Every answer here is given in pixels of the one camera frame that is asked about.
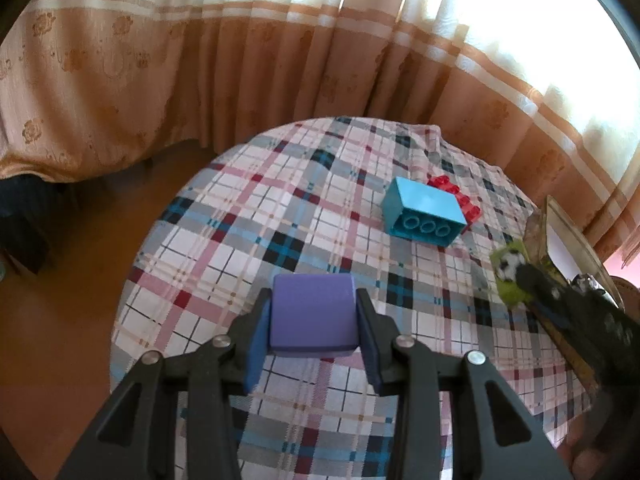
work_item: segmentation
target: beige curtain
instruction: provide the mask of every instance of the beige curtain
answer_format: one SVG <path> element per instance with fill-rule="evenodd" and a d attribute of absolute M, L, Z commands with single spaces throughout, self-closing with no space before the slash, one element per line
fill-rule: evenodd
<path fill-rule="evenodd" d="M 0 60 L 2 177 L 347 114 L 439 124 L 601 256 L 640 224 L 640 71 L 596 0 L 33 0 Z"/>

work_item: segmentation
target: wooden floor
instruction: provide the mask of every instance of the wooden floor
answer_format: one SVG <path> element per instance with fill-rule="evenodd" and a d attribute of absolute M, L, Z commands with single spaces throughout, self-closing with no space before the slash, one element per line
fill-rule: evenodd
<path fill-rule="evenodd" d="M 214 154 L 185 142 L 78 185 L 79 211 L 51 235 L 54 261 L 0 282 L 0 426 L 52 479 L 108 394 L 110 331 L 122 284 L 153 221 Z"/>

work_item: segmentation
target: white paper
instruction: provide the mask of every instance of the white paper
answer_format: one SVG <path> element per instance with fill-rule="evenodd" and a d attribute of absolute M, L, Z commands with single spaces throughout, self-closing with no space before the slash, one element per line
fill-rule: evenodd
<path fill-rule="evenodd" d="M 558 233 L 548 223 L 546 225 L 546 250 L 549 252 L 551 261 L 569 282 L 575 278 L 576 274 L 582 273 Z"/>

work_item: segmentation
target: metal screw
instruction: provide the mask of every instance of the metal screw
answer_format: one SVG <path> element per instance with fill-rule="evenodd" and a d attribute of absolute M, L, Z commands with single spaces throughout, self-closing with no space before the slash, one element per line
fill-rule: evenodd
<path fill-rule="evenodd" d="M 486 361 L 486 356 L 479 350 L 472 350 L 466 355 L 466 360 L 473 365 L 482 365 Z"/>
<path fill-rule="evenodd" d="M 216 348 L 226 348 L 231 345 L 231 338 L 226 334 L 217 335 L 212 339 L 212 342 Z"/>
<path fill-rule="evenodd" d="M 399 335 L 396 337 L 396 344 L 400 348 L 411 348 L 415 345 L 415 339 L 410 335 Z"/>
<path fill-rule="evenodd" d="M 161 357 L 162 354 L 158 350 L 150 350 L 149 352 L 143 353 L 140 360 L 142 361 L 143 365 L 154 365 L 160 360 Z"/>

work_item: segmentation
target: soccer ball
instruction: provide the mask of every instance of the soccer ball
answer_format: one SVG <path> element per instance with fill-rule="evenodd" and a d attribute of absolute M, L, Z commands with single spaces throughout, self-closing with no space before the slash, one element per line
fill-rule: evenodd
<path fill-rule="evenodd" d="M 500 258 L 500 264 L 496 270 L 496 275 L 504 282 L 515 282 L 516 270 L 519 266 L 524 265 L 525 263 L 526 260 L 521 252 L 518 252 L 515 249 L 509 249 L 509 251 Z"/>

